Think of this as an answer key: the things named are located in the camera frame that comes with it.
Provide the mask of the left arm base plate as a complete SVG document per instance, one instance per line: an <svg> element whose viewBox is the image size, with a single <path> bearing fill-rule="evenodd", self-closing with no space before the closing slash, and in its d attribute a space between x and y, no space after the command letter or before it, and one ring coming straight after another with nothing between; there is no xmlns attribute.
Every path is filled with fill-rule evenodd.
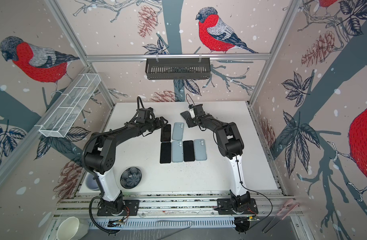
<svg viewBox="0 0 367 240"><path fill-rule="evenodd" d="M139 203L139 200L119 200L114 202L100 200L97 215L99 217L136 216Z"/></svg>

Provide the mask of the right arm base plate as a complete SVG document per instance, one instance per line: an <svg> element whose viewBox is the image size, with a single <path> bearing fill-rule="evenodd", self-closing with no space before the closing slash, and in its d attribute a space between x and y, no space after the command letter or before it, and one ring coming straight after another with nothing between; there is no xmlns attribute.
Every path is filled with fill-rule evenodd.
<svg viewBox="0 0 367 240"><path fill-rule="evenodd" d="M257 215L259 213L256 200L253 198L243 204L234 203L231 199L217 199L214 210L219 215Z"/></svg>

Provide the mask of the black phone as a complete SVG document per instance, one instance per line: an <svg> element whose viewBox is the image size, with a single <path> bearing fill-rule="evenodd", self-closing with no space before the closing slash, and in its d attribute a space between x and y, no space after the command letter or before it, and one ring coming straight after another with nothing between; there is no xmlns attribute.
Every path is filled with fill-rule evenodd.
<svg viewBox="0 0 367 240"><path fill-rule="evenodd" d="M195 150L193 141L183 141L183 160L185 162L195 161Z"/></svg>
<svg viewBox="0 0 367 240"><path fill-rule="evenodd" d="M161 128L160 141L162 143L171 141L171 124L166 124Z"/></svg>
<svg viewBox="0 0 367 240"><path fill-rule="evenodd" d="M182 112L180 113L180 115L182 116L182 118L186 121L186 122L189 122L192 117L191 117L191 114L189 111L185 111L185 112Z"/></svg>
<svg viewBox="0 0 367 240"><path fill-rule="evenodd" d="M164 142L160 145L160 164L171 163L171 142Z"/></svg>

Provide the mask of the light blue phone case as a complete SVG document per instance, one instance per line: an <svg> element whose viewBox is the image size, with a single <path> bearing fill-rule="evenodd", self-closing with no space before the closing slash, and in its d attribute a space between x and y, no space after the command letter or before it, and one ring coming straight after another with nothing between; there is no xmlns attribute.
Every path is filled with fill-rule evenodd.
<svg viewBox="0 0 367 240"><path fill-rule="evenodd" d="M172 136L171 136L171 139L173 141L182 141L183 134L184 134L184 127L185 127L185 124L182 122L174 123Z"/></svg>
<svg viewBox="0 0 367 240"><path fill-rule="evenodd" d="M173 163L181 163L184 161L183 143L182 141L171 142L172 156L171 161Z"/></svg>
<svg viewBox="0 0 367 240"><path fill-rule="evenodd" d="M206 142L204 139L194 140L194 150L195 150L195 160L196 161L206 161L207 160Z"/></svg>

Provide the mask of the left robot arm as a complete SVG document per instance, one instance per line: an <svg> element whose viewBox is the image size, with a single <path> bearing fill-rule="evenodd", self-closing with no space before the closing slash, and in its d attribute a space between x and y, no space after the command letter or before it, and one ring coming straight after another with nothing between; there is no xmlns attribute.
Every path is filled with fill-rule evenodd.
<svg viewBox="0 0 367 240"><path fill-rule="evenodd" d="M96 181L100 195L100 206L121 213L125 208L123 194L116 183L112 167L116 158L116 147L130 139L152 134L165 127L168 120L156 117L153 108L141 108L124 126L104 133L95 133L85 144L81 162Z"/></svg>

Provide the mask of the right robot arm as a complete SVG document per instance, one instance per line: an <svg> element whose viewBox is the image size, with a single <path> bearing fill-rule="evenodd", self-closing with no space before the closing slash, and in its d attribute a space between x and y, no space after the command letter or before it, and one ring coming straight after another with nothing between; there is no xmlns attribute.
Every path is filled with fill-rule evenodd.
<svg viewBox="0 0 367 240"><path fill-rule="evenodd" d="M251 203L249 190L244 186L242 154L244 142L234 122L222 122L207 114L203 105L189 105L189 110L180 113L189 128L198 126L201 130L210 130L220 154L229 160L232 173L230 203L235 213L243 213Z"/></svg>

